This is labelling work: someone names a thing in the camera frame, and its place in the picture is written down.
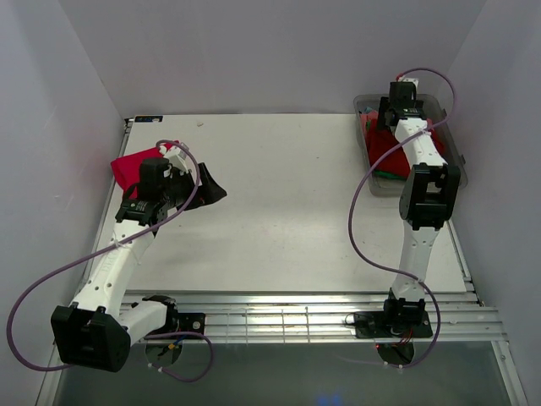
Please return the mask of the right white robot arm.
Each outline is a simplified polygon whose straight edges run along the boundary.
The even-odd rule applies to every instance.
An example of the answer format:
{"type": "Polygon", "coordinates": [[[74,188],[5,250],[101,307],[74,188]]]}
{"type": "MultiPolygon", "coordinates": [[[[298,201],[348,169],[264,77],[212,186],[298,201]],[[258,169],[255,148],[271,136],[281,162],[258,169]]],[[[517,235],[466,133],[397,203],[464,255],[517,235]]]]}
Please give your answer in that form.
{"type": "Polygon", "coordinates": [[[392,336],[428,338],[432,328],[422,283],[434,242],[451,218],[461,172],[438,152],[417,86],[413,79],[395,80],[380,100],[377,126],[391,131],[410,165],[399,200],[404,226],[399,273],[384,302],[381,323],[392,336]]]}

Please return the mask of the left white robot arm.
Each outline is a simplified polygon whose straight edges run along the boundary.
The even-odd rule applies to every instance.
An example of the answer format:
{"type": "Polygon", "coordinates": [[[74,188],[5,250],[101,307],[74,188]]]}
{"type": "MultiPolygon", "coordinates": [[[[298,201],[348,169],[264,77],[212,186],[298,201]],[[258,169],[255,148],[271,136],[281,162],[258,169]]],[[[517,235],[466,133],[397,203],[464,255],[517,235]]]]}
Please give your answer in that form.
{"type": "Polygon", "coordinates": [[[68,306],[58,306],[51,323],[62,362],[117,372],[140,339],[171,337],[181,327],[174,299],[151,295],[123,311],[121,305],[136,266],[154,242],[157,224],[170,211],[180,213],[208,206],[227,192],[206,165],[199,179],[181,163],[164,157],[146,158],[139,180],[123,192],[108,252],[101,256],[86,285],[68,306]]]}

